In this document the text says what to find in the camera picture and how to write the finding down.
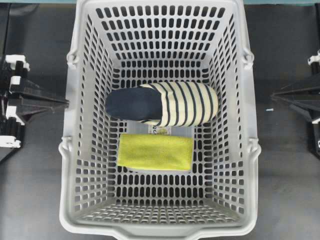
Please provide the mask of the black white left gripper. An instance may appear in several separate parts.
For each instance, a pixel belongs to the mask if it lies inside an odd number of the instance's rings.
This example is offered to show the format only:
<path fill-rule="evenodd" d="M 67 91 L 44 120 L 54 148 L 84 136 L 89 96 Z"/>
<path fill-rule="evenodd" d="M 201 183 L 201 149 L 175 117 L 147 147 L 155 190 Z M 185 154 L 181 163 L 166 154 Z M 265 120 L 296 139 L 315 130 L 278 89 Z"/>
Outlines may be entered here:
<path fill-rule="evenodd" d="M 69 101 L 28 79 L 30 70 L 24 55 L 6 55 L 0 61 L 0 146 L 20 148 L 26 123 L 40 115 L 54 114 L 69 107 Z M 51 101 L 47 104 L 21 103 L 20 95 Z"/>

